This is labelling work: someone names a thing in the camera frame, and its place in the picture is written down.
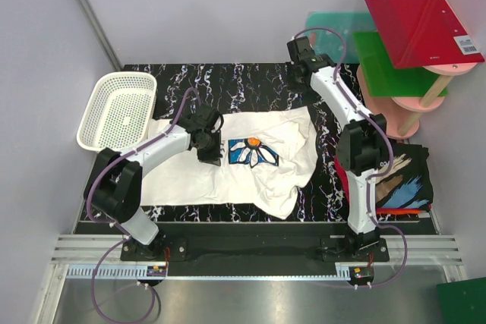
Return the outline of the white daisy print t-shirt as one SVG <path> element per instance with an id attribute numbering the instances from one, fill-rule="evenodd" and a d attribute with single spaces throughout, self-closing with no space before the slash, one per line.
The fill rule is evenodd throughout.
<path id="1" fill-rule="evenodd" d="M 224 115 L 221 164 L 184 151 L 144 177 L 144 206 L 251 203 L 286 219 L 317 164 L 317 132 L 307 108 Z"/>

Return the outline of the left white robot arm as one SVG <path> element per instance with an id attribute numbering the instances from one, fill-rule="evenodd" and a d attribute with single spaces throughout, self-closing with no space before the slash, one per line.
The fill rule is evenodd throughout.
<path id="1" fill-rule="evenodd" d="M 102 149 L 96 156 L 84 189 L 87 212 L 97 211 L 123 234 L 143 246 L 159 237 L 157 225 L 141 209 L 143 179 L 173 156 L 197 150 L 199 162 L 221 164 L 224 118 L 209 105 L 176 115 L 159 133 L 121 152 Z"/>

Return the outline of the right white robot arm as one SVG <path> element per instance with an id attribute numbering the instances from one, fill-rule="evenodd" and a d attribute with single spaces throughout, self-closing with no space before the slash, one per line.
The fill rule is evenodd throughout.
<path id="1" fill-rule="evenodd" d="M 352 256 L 363 254 L 380 241 L 375 185 L 380 164 L 387 157 L 393 158 L 387 121 L 358 101 L 342 81 L 337 64 L 328 55 L 316 54 L 306 36 L 294 37 L 287 49 L 289 81 L 318 94 L 341 127 L 336 157 L 346 173 L 349 191 L 343 248 Z"/>

